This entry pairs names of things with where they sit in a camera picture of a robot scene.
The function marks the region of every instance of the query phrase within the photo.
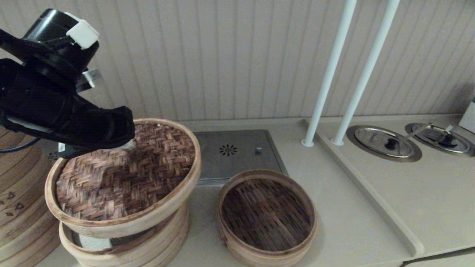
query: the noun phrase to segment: white metal rod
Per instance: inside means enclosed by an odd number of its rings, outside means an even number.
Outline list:
[[[353,115],[356,111],[356,107],[358,106],[358,103],[361,100],[361,96],[363,95],[364,89],[366,88],[371,73],[373,72],[374,65],[378,60],[381,48],[383,47],[384,41],[386,40],[386,36],[388,35],[389,29],[391,28],[394,15],[398,10],[398,5],[399,0],[389,0],[380,29],[378,30],[376,39],[373,42],[373,47],[371,48],[370,55],[368,56],[368,60],[366,61],[366,65],[364,66],[360,80],[356,85],[355,92],[350,101],[350,104],[348,105],[348,109],[346,110],[345,116],[343,117],[342,124],[340,125],[340,128],[338,129],[335,138],[332,139],[332,143],[335,145],[343,145],[343,137],[345,136],[345,132],[348,129],[348,126],[350,125],[350,121],[353,118]]]
[[[307,135],[305,139],[302,140],[304,146],[311,147],[314,145],[313,139],[315,131],[320,116],[322,116],[322,110],[328,96],[328,91],[332,85],[333,75],[335,74],[336,66],[338,65],[338,60],[340,59],[340,54],[342,53],[343,45],[345,44],[346,35],[350,28],[355,6],[356,0],[347,0],[345,7],[343,8],[342,18],[340,20],[338,31],[336,32],[335,42],[333,44],[332,53],[330,54],[330,59],[328,60],[325,75],[323,76],[320,92],[318,93],[318,98],[315,102],[315,107],[313,108],[313,114],[310,120],[310,125],[308,126]]]

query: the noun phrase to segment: round metal lid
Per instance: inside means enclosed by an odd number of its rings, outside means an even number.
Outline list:
[[[401,142],[403,135],[384,128],[357,125],[348,128],[346,135],[356,146],[383,159],[415,162],[422,157],[415,143],[410,140]]]
[[[423,125],[421,123],[408,124],[406,125],[406,132],[411,133]],[[428,127],[414,137],[427,146],[452,155],[475,156],[475,145],[473,143],[452,131],[445,132],[445,129],[441,127]]]

